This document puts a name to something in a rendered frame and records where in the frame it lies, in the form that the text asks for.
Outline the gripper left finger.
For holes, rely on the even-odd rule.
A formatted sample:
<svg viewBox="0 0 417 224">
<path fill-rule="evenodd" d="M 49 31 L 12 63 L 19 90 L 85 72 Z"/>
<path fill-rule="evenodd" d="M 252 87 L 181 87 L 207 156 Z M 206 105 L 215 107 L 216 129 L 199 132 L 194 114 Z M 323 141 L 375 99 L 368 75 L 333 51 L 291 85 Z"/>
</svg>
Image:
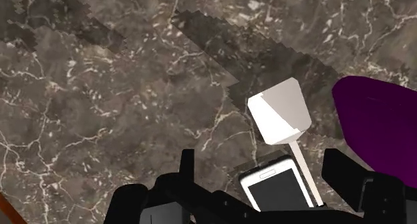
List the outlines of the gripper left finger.
<svg viewBox="0 0 417 224">
<path fill-rule="evenodd" d="M 184 149 L 179 171 L 160 175 L 151 189 L 118 187 L 104 224 L 254 224 L 259 212 L 224 191 L 194 182 L 194 150 Z"/>
</svg>

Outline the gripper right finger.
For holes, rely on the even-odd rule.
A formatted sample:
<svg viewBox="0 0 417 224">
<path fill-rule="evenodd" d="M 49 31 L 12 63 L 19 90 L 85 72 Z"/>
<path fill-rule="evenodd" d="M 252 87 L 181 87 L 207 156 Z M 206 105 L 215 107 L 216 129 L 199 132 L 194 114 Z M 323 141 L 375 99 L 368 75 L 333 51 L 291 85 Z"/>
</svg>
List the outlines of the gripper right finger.
<svg viewBox="0 0 417 224">
<path fill-rule="evenodd" d="M 325 149 L 321 176 L 364 214 L 363 224 L 417 224 L 417 188 L 399 178 L 368 171 L 336 148 Z"/>
</svg>

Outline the purple rounded object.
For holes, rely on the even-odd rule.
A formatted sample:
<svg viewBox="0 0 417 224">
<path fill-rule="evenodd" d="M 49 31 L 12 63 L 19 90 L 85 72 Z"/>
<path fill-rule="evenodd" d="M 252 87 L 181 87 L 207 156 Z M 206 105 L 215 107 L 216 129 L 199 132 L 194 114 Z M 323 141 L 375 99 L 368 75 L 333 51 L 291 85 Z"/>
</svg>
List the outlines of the purple rounded object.
<svg viewBox="0 0 417 224">
<path fill-rule="evenodd" d="M 331 92 L 347 145 L 374 171 L 417 188 L 417 91 L 346 76 Z"/>
</svg>

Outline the white smartphone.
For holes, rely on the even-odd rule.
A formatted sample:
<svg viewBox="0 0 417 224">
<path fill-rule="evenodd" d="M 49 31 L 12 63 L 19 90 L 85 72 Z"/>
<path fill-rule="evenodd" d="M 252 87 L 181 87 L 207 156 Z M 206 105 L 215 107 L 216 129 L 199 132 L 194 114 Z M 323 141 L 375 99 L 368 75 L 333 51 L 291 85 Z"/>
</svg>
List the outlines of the white smartphone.
<svg viewBox="0 0 417 224">
<path fill-rule="evenodd" d="M 239 183 L 257 211 L 297 211 L 314 204 L 289 155 L 280 156 L 239 176 Z"/>
</svg>

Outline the white spatula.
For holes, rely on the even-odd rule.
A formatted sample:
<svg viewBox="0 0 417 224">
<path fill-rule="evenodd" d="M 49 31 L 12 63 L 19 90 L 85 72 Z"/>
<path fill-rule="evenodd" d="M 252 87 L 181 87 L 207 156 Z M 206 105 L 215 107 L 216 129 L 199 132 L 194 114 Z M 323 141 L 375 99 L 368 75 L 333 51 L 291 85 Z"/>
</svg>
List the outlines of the white spatula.
<svg viewBox="0 0 417 224">
<path fill-rule="evenodd" d="M 311 126 L 311 116 L 299 82 L 289 78 L 251 96 L 247 106 L 266 144 L 290 146 L 315 202 L 322 206 L 321 195 L 297 143 Z"/>
</svg>

